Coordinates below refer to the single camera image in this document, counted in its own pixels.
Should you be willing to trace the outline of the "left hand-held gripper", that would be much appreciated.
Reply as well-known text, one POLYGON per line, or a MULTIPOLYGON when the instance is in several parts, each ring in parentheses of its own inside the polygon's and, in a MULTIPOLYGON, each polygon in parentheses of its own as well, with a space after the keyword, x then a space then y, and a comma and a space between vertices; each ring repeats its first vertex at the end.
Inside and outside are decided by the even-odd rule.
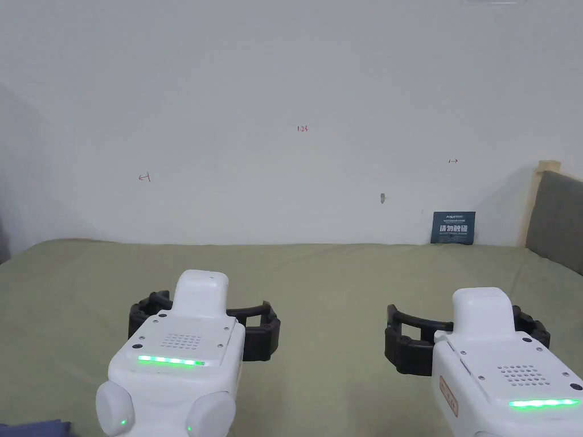
POLYGON ((96 393, 105 435, 228 435, 242 358, 269 361, 281 328, 267 301, 226 310, 228 285, 223 273, 186 270, 173 301, 157 291, 131 306, 128 340, 96 393))

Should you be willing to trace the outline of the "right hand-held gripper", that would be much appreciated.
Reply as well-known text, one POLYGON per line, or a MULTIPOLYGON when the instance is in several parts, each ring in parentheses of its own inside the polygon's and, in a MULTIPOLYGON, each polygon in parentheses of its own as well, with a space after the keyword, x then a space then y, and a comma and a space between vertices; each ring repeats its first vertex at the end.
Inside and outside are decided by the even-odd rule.
POLYGON ((582 380, 552 353, 542 322, 495 287, 457 290, 453 310, 445 322, 388 305, 384 354, 401 374, 432 375, 454 436, 582 435, 582 380))

